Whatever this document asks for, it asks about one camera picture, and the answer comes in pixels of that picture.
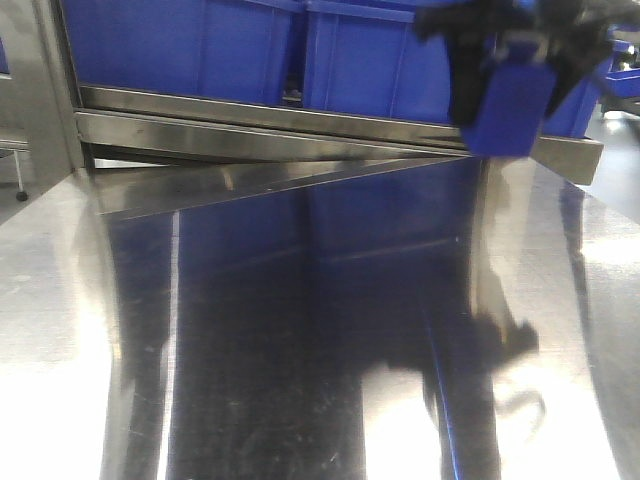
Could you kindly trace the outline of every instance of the floor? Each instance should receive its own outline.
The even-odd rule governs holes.
[[[593,184],[585,191],[610,207],[640,223],[640,145],[635,142],[628,122],[635,117],[609,112],[603,118],[596,109],[587,136],[605,144]],[[29,192],[27,202],[16,201],[18,191],[12,156],[0,158],[0,224],[38,197],[31,162],[22,162],[22,175]]]

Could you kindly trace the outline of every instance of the blue plastic crate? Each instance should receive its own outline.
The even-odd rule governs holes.
[[[410,11],[311,0],[303,104],[448,123],[444,40],[421,44]]]
[[[82,82],[278,104],[294,0],[64,0]]]
[[[640,69],[610,72],[607,85],[620,98],[640,97]]]
[[[595,74],[604,78],[611,69],[611,62],[612,59],[602,62]],[[600,94],[591,80],[583,80],[545,122],[542,132],[559,137],[583,138]]]

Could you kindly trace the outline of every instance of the metal frame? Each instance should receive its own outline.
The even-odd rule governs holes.
[[[11,77],[0,75],[0,110],[6,111],[0,148],[24,149],[28,141],[44,189],[73,169],[92,167],[94,153],[144,163],[468,155],[459,131],[448,126],[80,88],[59,0],[0,0],[0,10],[11,69]],[[544,137],[533,156],[589,183],[601,152],[597,142]]]

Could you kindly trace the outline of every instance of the metal leg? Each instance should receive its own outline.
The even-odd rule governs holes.
[[[16,162],[16,173],[18,174],[18,193],[16,193],[16,200],[19,202],[26,202],[29,199],[29,194],[24,189],[24,183],[22,181],[22,172],[20,171],[20,153],[18,150],[13,151],[13,158]]]
[[[85,165],[81,106],[59,0],[0,0],[0,31],[36,181],[46,190]]]

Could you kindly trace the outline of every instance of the stainless steel table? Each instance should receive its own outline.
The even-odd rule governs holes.
[[[0,226],[0,478],[639,478],[638,247],[532,160],[69,177]]]

